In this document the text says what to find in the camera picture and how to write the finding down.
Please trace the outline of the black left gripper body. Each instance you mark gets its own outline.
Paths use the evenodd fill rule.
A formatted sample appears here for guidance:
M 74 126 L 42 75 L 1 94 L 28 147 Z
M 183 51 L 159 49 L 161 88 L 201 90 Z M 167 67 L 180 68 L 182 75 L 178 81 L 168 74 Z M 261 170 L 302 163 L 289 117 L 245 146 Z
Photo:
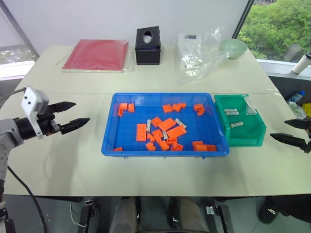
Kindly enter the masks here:
M 48 106 L 43 114 L 37 114 L 37 123 L 43 135 L 49 136 L 60 131 L 60 126 L 54 121 L 56 112 L 56 106 Z

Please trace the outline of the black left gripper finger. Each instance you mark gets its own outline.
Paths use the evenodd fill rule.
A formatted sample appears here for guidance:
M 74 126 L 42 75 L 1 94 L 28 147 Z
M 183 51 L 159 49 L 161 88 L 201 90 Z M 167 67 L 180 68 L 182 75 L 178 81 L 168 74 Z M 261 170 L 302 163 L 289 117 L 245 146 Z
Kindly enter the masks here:
M 63 101 L 63 102 L 58 102 L 58 103 L 48 105 L 48 108 L 53 113 L 60 113 L 60 112 L 63 112 L 63 111 L 70 109 L 71 107 L 73 107 L 75 105 L 76 105 L 76 103 L 74 103 L 74 102 Z
M 61 134 L 67 134 L 77 130 L 89 122 L 90 118 L 78 118 L 70 121 L 65 125 L 59 125 Z

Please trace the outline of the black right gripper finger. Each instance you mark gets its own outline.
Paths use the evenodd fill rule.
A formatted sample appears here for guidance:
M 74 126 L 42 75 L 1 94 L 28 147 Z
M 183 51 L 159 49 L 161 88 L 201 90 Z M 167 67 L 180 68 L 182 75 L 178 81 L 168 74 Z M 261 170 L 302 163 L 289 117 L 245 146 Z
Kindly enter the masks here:
M 309 153 L 311 151 L 311 142 L 309 141 L 306 143 L 306 141 L 302 138 L 297 138 L 285 133 L 271 133 L 270 136 L 281 143 L 298 147 L 305 153 Z
M 311 130 L 311 121 L 309 119 L 290 119 L 284 121 L 284 123 L 298 129 Z

